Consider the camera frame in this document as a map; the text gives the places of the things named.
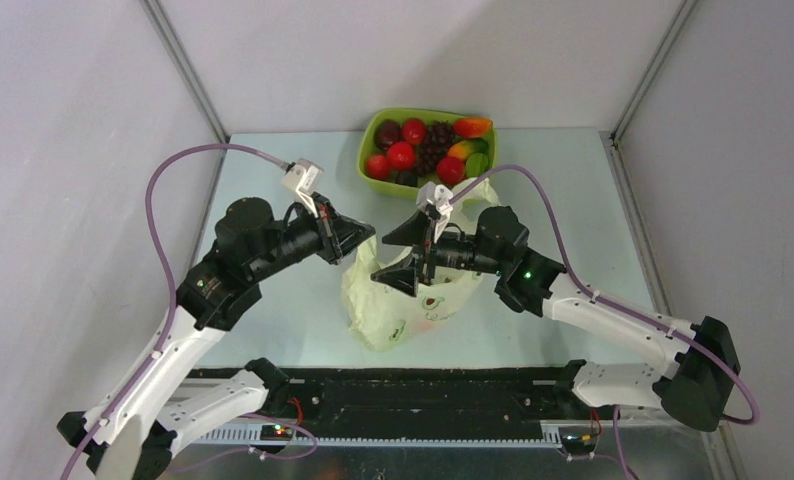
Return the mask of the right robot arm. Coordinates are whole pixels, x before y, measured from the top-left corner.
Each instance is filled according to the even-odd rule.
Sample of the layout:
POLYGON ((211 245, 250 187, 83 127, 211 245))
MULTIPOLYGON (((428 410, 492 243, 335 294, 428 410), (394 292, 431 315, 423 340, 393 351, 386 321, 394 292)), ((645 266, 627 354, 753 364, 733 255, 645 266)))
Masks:
POLYGON ((566 417, 622 405, 661 409, 703 432, 725 420, 740 363, 724 322, 710 316, 700 322, 659 318, 582 287, 566 266, 530 248, 528 237, 507 206, 484 209, 472 234, 437 234, 428 213, 418 211, 384 238, 408 247, 408 254, 370 278, 416 297, 438 268, 494 274, 494 292, 510 310, 575 326, 641 357, 639 364, 615 366, 569 362, 554 392, 556 408, 566 417))

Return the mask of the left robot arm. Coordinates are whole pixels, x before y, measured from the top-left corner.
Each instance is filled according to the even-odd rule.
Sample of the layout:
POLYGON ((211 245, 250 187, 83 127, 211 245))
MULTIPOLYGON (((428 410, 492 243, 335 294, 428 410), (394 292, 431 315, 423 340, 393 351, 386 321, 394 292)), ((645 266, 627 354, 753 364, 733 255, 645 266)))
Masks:
POLYGON ((113 444, 134 438, 134 479, 156 479, 171 460, 205 433, 246 414, 277 416, 290 403, 289 378, 265 358, 248 362, 204 394, 168 403, 196 363, 262 297, 260 284, 316 255, 331 265, 375 234, 373 226, 338 213, 318 193, 306 207, 291 204, 275 219, 256 197, 232 203, 215 225, 211 250, 171 293, 165 319, 115 390, 85 412, 68 412, 57 429, 99 473, 113 444))

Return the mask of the pale green plastic bag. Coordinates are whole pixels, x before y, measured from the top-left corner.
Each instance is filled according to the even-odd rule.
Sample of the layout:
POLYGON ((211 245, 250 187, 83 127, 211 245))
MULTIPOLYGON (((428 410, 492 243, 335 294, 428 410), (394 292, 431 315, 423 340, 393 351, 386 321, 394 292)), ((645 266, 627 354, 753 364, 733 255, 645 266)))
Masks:
POLYGON ((421 284, 418 295, 411 297, 370 279, 372 273, 396 263, 409 250, 382 262, 377 258, 377 246, 377 240, 370 238, 357 248, 355 260, 341 283, 349 330, 372 351, 390 350, 446 324, 462 310, 485 278, 481 273, 438 268, 432 284, 421 284))

